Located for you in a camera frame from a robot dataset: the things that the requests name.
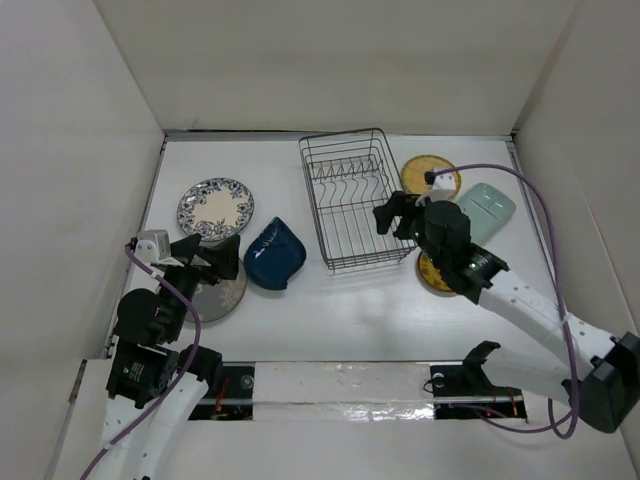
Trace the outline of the yellow patterned plate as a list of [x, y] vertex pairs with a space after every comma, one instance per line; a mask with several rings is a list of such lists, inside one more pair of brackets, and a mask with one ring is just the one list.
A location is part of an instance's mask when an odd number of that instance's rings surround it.
[[422, 284], [432, 292], [444, 296], [457, 295], [442, 279], [440, 271], [424, 253], [420, 253], [417, 257], [416, 272]]
[[444, 157], [425, 154], [409, 159], [401, 170], [401, 184], [405, 192], [420, 194], [425, 191], [425, 173], [433, 169], [453, 168], [454, 164]]

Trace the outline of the blue floral white plate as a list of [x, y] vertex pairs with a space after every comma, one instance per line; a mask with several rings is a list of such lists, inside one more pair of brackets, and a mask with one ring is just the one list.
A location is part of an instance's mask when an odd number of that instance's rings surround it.
[[177, 206], [177, 222], [186, 235], [219, 242], [239, 234], [255, 210], [251, 191], [240, 181], [215, 177], [189, 188]]

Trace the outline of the grey deer round plate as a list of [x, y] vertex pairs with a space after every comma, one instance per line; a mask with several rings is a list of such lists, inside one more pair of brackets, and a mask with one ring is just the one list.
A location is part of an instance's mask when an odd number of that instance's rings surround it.
[[194, 293], [194, 305], [201, 323], [215, 323], [228, 316], [241, 302], [248, 278], [242, 261], [235, 280], [221, 280], [216, 285], [200, 283]]

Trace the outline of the dark blue leaf dish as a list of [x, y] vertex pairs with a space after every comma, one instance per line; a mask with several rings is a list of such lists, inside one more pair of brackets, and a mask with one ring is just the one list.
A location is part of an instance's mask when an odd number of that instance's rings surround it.
[[259, 287], [283, 291], [307, 258], [304, 244], [279, 217], [274, 217], [249, 245], [243, 263], [247, 277]]

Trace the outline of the pale green rectangular plate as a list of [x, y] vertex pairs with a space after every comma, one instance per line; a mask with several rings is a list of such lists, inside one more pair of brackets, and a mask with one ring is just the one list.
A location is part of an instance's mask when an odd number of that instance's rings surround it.
[[478, 183], [458, 200], [461, 211], [470, 219], [471, 241], [485, 245], [511, 219], [515, 203], [497, 188]]

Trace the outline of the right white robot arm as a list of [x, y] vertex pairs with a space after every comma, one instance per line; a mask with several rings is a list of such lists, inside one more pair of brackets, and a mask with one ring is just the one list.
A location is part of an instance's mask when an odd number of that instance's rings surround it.
[[507, 263], [473, 243], [471, 222], [450, 201], [400, 191], [373, 210], [378, 234], [412, 240], [456, 294], [519, 328], [551, 355], [536, 361], [483, 341], [464, 359], [462, 381], [474, 393], [509, 386], [574, 408], [590, 427], [613, 433], [639, 401], [639, 338], [617, 338], [536, 292]]

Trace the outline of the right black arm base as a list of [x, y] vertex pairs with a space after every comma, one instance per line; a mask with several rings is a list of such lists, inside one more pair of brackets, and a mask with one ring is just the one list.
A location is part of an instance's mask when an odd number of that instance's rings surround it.
[[491, 384], [481, 369], [499, 348], [484, 341], [461, 361], [430, 365], [422, 389], [433, 398], [436, 420], [527, 419], [522, 391]]

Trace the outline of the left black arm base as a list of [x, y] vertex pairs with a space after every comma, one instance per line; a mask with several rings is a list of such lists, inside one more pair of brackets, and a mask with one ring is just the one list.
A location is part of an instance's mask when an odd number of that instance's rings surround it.
[[253, 419], [254, 363], [225, 363], [220, 380], [198, 402], [191, 421]]

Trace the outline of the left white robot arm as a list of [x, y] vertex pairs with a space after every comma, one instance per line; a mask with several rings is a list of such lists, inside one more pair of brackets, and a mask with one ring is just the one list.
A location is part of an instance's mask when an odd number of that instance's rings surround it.
[[201, 284], [236, 279], [240, 241], [206, 246], [198, 234], [172, 242], [165, 230], [146, 230], [125, 245], [158, 288], [119, 300], [100, 449], [82, 478], [159, 478], [195, 406], [222, 387], [222, 356], [201, 346], [193, 298]]

